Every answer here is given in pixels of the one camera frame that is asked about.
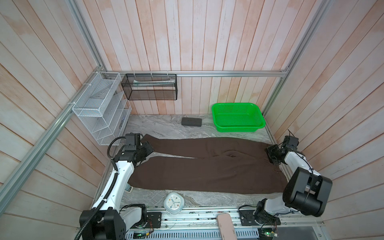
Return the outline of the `brown trousers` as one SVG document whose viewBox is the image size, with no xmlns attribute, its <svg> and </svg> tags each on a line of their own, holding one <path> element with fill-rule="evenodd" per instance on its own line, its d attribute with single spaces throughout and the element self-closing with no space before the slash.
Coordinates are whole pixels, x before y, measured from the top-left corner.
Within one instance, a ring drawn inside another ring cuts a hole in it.
<svg viewBox="0 0 384 240">
<path fill-rule="evenodd" d="M 128 183 L 147 190 L 281 193 L 286 176 L 270 163 L 266 143 L 238 138 L 157 139 L 145 135 L 159 156 L 139 165 Z"/>
</svg>

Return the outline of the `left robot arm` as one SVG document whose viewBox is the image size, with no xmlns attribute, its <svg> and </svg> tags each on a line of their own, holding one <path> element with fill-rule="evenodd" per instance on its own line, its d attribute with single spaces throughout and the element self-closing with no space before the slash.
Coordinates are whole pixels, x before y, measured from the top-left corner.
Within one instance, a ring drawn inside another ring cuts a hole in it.
<svg viewBox="0 0 384 240">
<path fill-rule="evenodd" d="M 154 149 L 148 142 L 126 144 L 114 157 L 110 157 L 113 171 L 92 208 L 82 212 L 76 240 L 125 240 L 127 229 L 146 220 L 143 204 L 129 206 L 128 212 L 123 216 L 119 209 L 136 165 L 153 152 Z"/>
</svg>

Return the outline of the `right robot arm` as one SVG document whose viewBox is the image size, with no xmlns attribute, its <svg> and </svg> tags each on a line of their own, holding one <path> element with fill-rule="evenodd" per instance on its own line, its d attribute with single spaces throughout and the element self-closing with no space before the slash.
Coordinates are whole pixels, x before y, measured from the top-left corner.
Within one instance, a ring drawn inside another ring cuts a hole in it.
<svg viewBox="0 0 384 240">
<path fill-rule="evenodd" d="M 260 201 L 254 216 L 259 219 L 272 219 L 297 211 L 305 216 L 320 217 L 331 193 L 332 180 L 318 173 L 305 155 L 294 149 L 273 145 L 266 148 L 266 152 L 271 163 L 287 165 L 293 175 L 282 197 Z"/>
</svg>

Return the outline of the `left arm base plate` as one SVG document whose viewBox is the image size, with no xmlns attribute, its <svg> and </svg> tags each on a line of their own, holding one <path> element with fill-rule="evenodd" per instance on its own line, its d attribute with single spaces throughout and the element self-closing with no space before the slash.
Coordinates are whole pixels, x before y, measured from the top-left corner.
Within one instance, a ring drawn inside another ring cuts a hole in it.
<svg viewBox="0 0 384 240">
<path fill-rule="evenodd" d="M 162 224 L 161 212 L 149 212 L 147 213 L 147 222 L 144 224 L 144 229 L 159 229 Z"/>
</svg>

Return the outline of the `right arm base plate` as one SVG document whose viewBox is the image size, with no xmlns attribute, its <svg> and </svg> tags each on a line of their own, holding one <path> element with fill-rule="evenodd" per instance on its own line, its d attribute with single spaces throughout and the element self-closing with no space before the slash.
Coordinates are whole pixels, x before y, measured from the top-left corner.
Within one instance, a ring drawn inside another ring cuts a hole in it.
<svg viewBox="0 0 384 240">
<path fill-rule="evenodd" d="M 263 219 L 262 217 L 257 217 L 255 219 L 254 210 L 239 210 L 240 221 L 243 227 L 249 226 L 279 226 L 281 225 L 281 221 L 277 217 L 267 217 Z"/>
</svg>

